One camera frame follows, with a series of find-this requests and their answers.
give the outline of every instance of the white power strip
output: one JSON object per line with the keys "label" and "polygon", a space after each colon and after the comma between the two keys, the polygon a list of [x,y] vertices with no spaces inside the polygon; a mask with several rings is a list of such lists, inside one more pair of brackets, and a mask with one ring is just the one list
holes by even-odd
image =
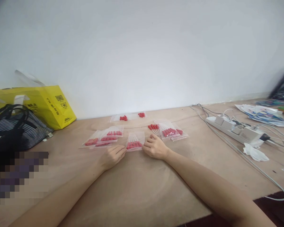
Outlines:
{"label": "white power strip", "polygon": [[244,143],[248,143],[250,144],[252,147],[260,147],[264,141],[263,140],[257,140],[256,142],[254,143],[250,143],[248,142],[246,139],[244,139],[243,137],[235,134],[234,132],[230,131],[230,130],[227,130],[225,128],[223,128],[221,125],[218,125],[217,123],[215,123],[215,120],[216,120],[216,117],[207,117],[205,119],[205,121],[208,123],[208,124],[211,124],[212,126],[214,126],[215,128],[219,129],[220,131],[224,132],[225,134],[229,135],[230,137],[232,137],[233,139],[235,139],[236,141],[240,142],[241,144],[244,144]]}

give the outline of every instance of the yellow bag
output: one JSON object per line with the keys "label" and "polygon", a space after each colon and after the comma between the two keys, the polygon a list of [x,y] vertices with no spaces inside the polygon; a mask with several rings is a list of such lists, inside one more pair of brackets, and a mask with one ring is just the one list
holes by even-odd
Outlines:
{"label": "yellow bag", "polygon": [[9,104],[27,106],[41,121],[55,130],[65,128],[76,120],[59,86],[2,89],[0,99]]}

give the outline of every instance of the floor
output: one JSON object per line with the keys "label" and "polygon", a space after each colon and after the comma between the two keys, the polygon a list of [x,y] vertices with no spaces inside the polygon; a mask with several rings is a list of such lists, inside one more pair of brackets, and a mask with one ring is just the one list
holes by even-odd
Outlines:
{"label": "floor", "polygon": [[[272,198],[282,199],[284,198],[283,192],[277,192],[270,195]],[[277,227],[284,227],[284,201],[275,201],[267,198],[260,198],[254,201],[263,212],[275,223]],[[224,219],[216,214],[209,215],[207,217],[195,220],[193,222],[186,223],[186,227],[231,227]]]}

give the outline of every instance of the table surface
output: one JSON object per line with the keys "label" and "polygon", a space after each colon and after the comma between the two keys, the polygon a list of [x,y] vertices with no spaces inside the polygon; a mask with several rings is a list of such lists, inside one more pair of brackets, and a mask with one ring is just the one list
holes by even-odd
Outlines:
{"label": "table surface", "polygon": [[[256,123],[234,106],[250,103],[252,101],[238,101],[206,107],[214,112],[232,108],[238,120]],[[147,112],[147,118],[128,122],[109,123],[109,118],[75,121],[65,129],[54,132],[54,137],[32,148],[31,151],[49,152],[48,172],[46,166],[40,166],[39,174],[35,172],[31,179],[25,180],[25,185],[19,187],[19,192],[13,194],[15,199],[4,200],[5,205],[0,205],[0,227],[9,225],[48,193],[93,165],[104,150],[78,147],[95,130],[124,124],[124,137],[119,138],[117,144],[125,145],[130,132],[144,131],[148,137],[151,131],[147,126],[155,119],[176,122],[190,136],[175,142],[167,141],[168,147],[211,169],[252,199],[280,191],[241,154],[215,135],[190,107],[151,111]],[[284,127],[278,129],[284,133]],[[223,135],[243,150],[242,144]],[[284,149],[263,144],[260,150],[270,160],[255,161],[256,164],[284,188]],[[42,173],[47,174],[47,181]],[[211,211],[168,164],[150,158],[143,151],[135,151],[128,152],[118,165],[102,174],[60,226],[177,226],[209,214]]]}

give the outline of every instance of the bag handle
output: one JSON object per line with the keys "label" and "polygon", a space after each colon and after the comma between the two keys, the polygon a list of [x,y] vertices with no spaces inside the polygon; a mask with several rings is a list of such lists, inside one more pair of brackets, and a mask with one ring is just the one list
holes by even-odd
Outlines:
{"label": "bag handle", "polygon": [[33,75],[25,72],[25,71],[20,71],[20,70],[15,70],[15,74],[20,77],[20,79],[28,84],[29,87],[45,87],[46,85],[42,83],[40,80],[38,80],[36,77]]}
{"label": "bag handle", "polygon": [[5,109],[4,109],[4,110],[1,112],[1,114],[0,114],[0,120],[1,120],[3,117],[7,116],[8,113],[9,113],[9,111],[12,111],[12,110],[13,110],[12,106],[13,106],[13,105],[11,105],[11,104],[6,104]]}
{"label": "bag handle", "polygon": [[24,100],[29,100],[30,98],[26,95],[16,95],[14,98],[14,105],[19,104],[19,105],[23,105]]}
{"label": "bag handle", "polygon": [[5,110],[3,110],[2,113],[0,114],[0,120],[2,120],[2,118],[4,117],[9,118],[15,109],[18,109],[23,113],[23,116],[15,124],[14,129],[22,127],[25,121],[27,121],[28,119],[29,109],[26,106],[18,105],[18,104],[16,105],[7,104],[5,107],[1,109],[5,109]]}

